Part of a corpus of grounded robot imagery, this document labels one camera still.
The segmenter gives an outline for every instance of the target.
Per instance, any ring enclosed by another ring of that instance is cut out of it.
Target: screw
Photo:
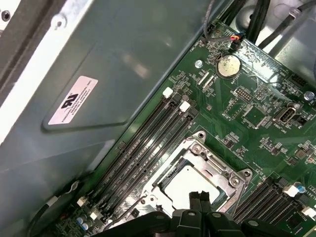
[[[194,66],[196,68],[201,68],[203,66],[203,61],[202,60],[196,60],[196,62],[194,63]]]
[[[212,216],[214,216],[214,217],[216,217],[216,218],[222,217],[222,215],[221,215],[220,213],[218,213],[218,212],[212,213]]]
[[[307,101],[313,100],[315,98],[315,94],[311,91],[306,91],[304,94],[304,99]]]
[[[237,177],[233,177],[233,178],[231,179],[231,184],[232,184],[233,186],[237,186],[237,185],[239,184],[239,179],[238,179]]]
[[[65,28],[67,25],[67,18],[63,14],[54,15],[50,22],[54,30]]]
[[[201,152],[201,150],[202,150],[202,147],[201,147],[200,145],[198,145],[198,144],[195,144],[195,145],[192,147],[192,151],[193,151],[193,153],[195,153],[195,154],[199,154],[199,153]]]
[[[256,221],[248,221],[248,224],[251,226],[259,226],[259,223]]]

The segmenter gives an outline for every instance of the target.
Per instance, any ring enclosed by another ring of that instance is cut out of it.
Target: black slot
[[[192,115],[189,115],[186,118],[186,122],[181,125],[181,127],[173,134],[171,139],[165,143],[165,145],[158,151],[158,153],[155,155],[155,158],[149,162],[146,166],[146,170],[151,170],[156,163],[161,159],[161,157],[170,149],[172,145],[177,141],[179,136],[183,133],[183,131],[188,127],[188,125],[191,123],[194,117]],[[117,199],[110,208],[104,209],[104,212],[107,214],[111,214],[115,211],[115,209],[128,197],[128,195],[136,188],[136,186],[139,184],[139,182],[144,179],[146,174],[139,175],[138,178],[133,182],[133,185],[131,185],[128,190],[126,190],[125,194],[121,196],[121,198]]]
[[[174,111],[174,107],[175,107],[174,102],[170,102],[170,104],[171,104],[170,107],[167,109],[166,112],[164,112],[164,114],[162,115],[162,118],[159,119],[159,121],[154,125],[154,127],[150,130],[150,132],[143,139],[143,141],[140,142],[138,146],[133,150],[133,152],[131,154],[123,155],[123,158],[121,159],[121,161],[124,159],[131,158],[129,162],[124,162],[123,166],[117,167],[117,169],[126,170],[129,167],[129,165],[135,160],[137,155],[145,148],[145,146],[150,141],[150,139],[152,139],[152,137],[161,129],[161,126],[165,123],[166,119]],[[95,195],[95,198],[93,200],[95,202],[98,202],[101,199],[101,197],[105,195],[105,191],[109,189],[110,186],[115,185],[115,184],[118,185],[119,184],[118,180],[120,176],[121,176],[121,172],[114,172],[114,176],[111,177],[111,180],[108,183],[103,185],[103,187],[97,192],[98,195]]]
[[[284,212],[284,210],[285,210],[286,208],[288,208],[289,205],[290,205],[290,204],[289,204],[289,202],[288,202],[287,200],[285,200],[285,199],[281,200],[280,205],[279,205],[276,209],[274,209],[274,211],[273,211],[272,213],[269,214],[269,216],[267,217],[266,221],[267,221],[268,223],[272,224],[272,223],[273,223],[273,220],[274,220],[277,216],[279,216],[282,212]]]
[[[135,167],[130,169],[127,174],[125,174],[125,177],[120,183],[115,183],[115,186],[113,186],[114,190],[111,191],[107,199],[103,200],[101,205],[103,205],[106,202],[111,202],[111,197],[114,196],[115,198],[115,196],[118,195],[119,189],[121,188],[121,184],[126,184],[128,180],[130,180],[131,177],[133,177],[137,173],[139,167],[142,167],[144,162],[147,161],[148,155],[150,156],[153,153],[153,151],[159,146],[159,144],[163,141],[163,139],[165,138],[165,133],[168,132],[173,126],[175,126],[179,122],[180,118],[181,117],[179,115],[176,115],[174,118],[171,119],[171,123],[167,126],[165,131],[161,133],[158,136],[158,138],[154,141],[154,143],[151,145],[151,147],[148,148],[144,154],[142,154],[139,163],[136,164]]]
[[[125,146],[120,150],[120,153],[118,153],[117,158],[114,160],[114,162],[110,165],[109,170],[113,170],[115,166],[118,165],[120,162],[121,155],[125,152],[130,150],[135,142],[140,138],[140,136],[146,131],[148,126],[156,119],[158,114],[162,111],[162,109],[165,107],[168,100],[162,100],[158,106],[155,108],[155,110],[151,113],[151,115],[143,122],[141,127],[137,130],[136,134],[133,136],[133,138],[125,144]],[[95,187],[95,190],[98,190],[103,185],[104,181],[108,178],[108,172],[106,172],[98,182],[97,186]]]
[[[249,209],[257,204],[258,200],[261,200],[261,198],[269,192],[271,182],[271,179],[268,178],[264,183],[258,186],[255,191],[253,191],[237,208],[234,219],[239,219],[243,214],[247,213]]]
[[[278,193],[273,190],[262,202],[260,202],[257,207],[247,216],[247,218],[258,218],[262,212],[270,208],[269,202],[274,202],[278,199]]]

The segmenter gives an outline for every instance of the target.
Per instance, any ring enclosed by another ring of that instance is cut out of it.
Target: label sticker
[[[96,79],[80,76],[48,125],[70,123],[97,83]]]

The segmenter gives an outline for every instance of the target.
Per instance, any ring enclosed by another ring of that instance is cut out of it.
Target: cable
[[[35,216],[33,217],[33,219],[31,220],[30,224],[28,225],[28,228],[26,230],[26,236],[27,237],[33,237],[32,236],[32,231],[34,226],[36,225],[36,223],[39,221],[39,219],[41,218],[41,216],[63,195],[65,194],[69,194],[72,191],[78,189],[79,184],[80,184],[80,188],[78,189],[80,191],[81,187],[83,186],[84,181],[86,180],[87,177],[90,177],[90,175],[92,175],[93,172],[91,173],[87,173],[83,176],[81,176],[80,178],[78,178],[75,181],[71,181],[70,183],[68,183],[67,185],[65,185],[65,187],[55,196],[53,196],[44,206],[42,206],[40,208],[40,210],[35,214]]]
[[[27,229],[27,237],[32,237],[32,230],[35,226],[35,224],[39,221],[39,219],[41,218],[41,216],[49,209],[49,205],[45,204],[37,213],[36,215],[33,217],[33,219],[31,220],[28,229]]]
[[[255,43],[262,29],[269,9],[270,0],[258,0],[256,8],[252,14],[249,27],[246,31],[246,38]]]
[[[226,9],[226,11],[223,13],[223,15],[221,15],[221,17],[219,18],[220,21],[225,21],[226,18],[231,14],[231,12],[233,11],[233,9],[236,7],[236,3],[238,3],[239,0],[235,0],[232,2],[232,4],[230,4],[230,6]]]
[[[228,36],[228,37],[211,38],[211,36],[207,32],[208,20],[209,20],[209,17],[211,15],[214,3],[215,3],[215,0],[211,0],[209,6],[207,8],[206,14],[205,14],[205,19],[204,19],[204,22],[203,22],[204,36],[205,36],[205,38],[206,38],[206,40],[208,42],[222,42],[222,41],[226,41],[226,40],[232,40],[230,36]]]
[[[246,4],[247,0],[235,0],[235,6],[232,9],[230,15],[228,16],[228,18],[225,21],[226,25],[231,25],[231,23],[233,22],[233,20],[235,19],[235,17],[237,16],[237,14],[240,12],[240,10],[242,9],[242,7]]]
[[[303,4],[301,6],[299,6],[297,9],[299,9],[300,11],[305,11],[307,9],[309,9],[310,7],[313,7],[316,5],[316,0],[308,2],[306,4]],[[263,49],[265,48],[269,43],[271,43],[276,37],[278,37],[291,23],[292,21],[294,21],[294,17],[289,15],[287,16],[282,22],[281,24],[276,28],[275,31],[272,32],[271,35],[269,35],[265,40],[263,40],[260,44],[259,44],[259,48]]]

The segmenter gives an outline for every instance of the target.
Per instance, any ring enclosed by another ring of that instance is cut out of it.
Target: chip
[[[137,210],[136,208],[130,213],[134,218],[138,217],[139,215],[139,210]]]
[[[298,159],[304,159],[306,157],[307,153],[301,149],[299,149],[296,153],[295,153],[295,156],[298,158]]]
[[[299,224],[303,222],[303,219],[298,213],[295,213],[286,222],[290,229],[295,229]]]
[[[296,165],[298,163],[298,161],[293,158],[293,157],[290,157],[288,160],[287,160],[291,165]]]

